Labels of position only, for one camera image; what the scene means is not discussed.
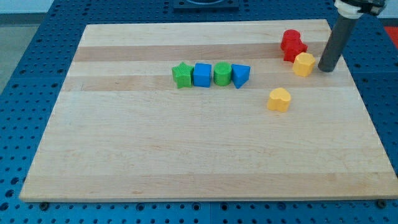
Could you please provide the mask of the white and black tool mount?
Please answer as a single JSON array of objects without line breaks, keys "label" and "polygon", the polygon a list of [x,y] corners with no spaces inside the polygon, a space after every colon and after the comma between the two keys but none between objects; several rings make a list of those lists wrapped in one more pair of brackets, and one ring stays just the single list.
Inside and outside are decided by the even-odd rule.
[{"label": "white and black tool mount", "polygon": [[363,14],[378,16],[387,6],[387,0],[334,0],[339,15],[359,19]]}]

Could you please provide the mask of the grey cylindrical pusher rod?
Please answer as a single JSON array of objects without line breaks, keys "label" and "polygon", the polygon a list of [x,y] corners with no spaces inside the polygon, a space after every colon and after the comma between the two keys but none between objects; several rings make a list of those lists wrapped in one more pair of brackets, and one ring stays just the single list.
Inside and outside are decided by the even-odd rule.
[{"label": "grey cylindrical pusher rod", "polygon": [[356,23],[357,19],[338,16],[318,63],[321,71],[332,72],[335,69]]}]

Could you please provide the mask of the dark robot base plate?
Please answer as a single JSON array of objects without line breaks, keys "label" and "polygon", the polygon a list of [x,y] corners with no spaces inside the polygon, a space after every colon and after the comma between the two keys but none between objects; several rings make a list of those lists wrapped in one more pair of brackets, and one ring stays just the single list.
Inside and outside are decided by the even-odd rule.
[{"label": "dark robot base plate", "polygon": [[173,0],[173,10],[239,9],[239,0]]}]

